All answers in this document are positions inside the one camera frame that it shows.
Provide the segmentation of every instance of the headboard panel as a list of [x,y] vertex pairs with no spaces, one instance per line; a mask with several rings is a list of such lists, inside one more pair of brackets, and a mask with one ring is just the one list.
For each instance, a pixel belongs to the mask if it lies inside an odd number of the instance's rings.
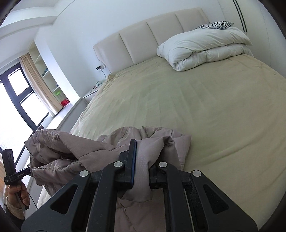
[[174,11],[128,26],[93,48],[98,60],[116,72],[155,57],[167,39],[208,22],[201,8]]

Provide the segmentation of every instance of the white comforter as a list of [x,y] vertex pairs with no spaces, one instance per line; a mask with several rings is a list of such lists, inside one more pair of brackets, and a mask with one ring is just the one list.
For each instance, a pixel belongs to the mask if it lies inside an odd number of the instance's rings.
[[197,29],[171,37],[158,47],[157,55],[173,69],[185,71],[243,53],[253,56],[247,45],[252,45],[250,39],[236,27]]

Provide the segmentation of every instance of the ribbed cuff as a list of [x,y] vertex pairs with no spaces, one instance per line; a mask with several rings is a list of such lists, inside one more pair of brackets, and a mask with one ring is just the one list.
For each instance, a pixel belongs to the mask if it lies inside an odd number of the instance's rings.
[[8,201],[8,197],[6,197],[6,207],[8,208],[10,213],[12,213],[16,218],[19,218],[21,220],[25,219],[23,210],[11,205]]

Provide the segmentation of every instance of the electrical outlet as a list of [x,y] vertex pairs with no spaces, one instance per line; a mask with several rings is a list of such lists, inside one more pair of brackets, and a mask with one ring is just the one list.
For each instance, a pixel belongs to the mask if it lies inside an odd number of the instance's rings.
[[102,64],[102,65],[100,65],[99,67],[100,67],[100,70],[102,70],[102,69],[106,68],[106,65],[105,65],[105,64]]

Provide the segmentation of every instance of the zebra print pillow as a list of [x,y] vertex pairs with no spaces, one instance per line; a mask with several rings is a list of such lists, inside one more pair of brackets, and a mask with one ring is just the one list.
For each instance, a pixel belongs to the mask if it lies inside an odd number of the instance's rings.
[[202,29],[202,28],[226,29],[226,28],[229,28],[229,27],[232,27],[232,26],[233,26],[232,22],[221,21],[221,22],[207,23],[207,24],[201,25],[199,27],[196,27],[194,30]]

